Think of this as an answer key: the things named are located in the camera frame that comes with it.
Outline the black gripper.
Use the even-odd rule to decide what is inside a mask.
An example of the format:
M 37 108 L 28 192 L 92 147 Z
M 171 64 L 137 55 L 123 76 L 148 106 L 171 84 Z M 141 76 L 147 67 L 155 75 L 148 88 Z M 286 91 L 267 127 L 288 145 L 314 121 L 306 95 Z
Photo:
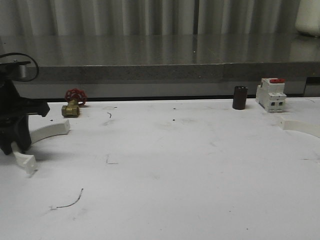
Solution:
M 16 140 L 25 152 L 32 144 L 29 116 L 45 117 L 50 111 L 44 100 L 20 96 L 11 80 L 0 81 L 0 148 L 5 155 L 12 153 L 11 144 Z

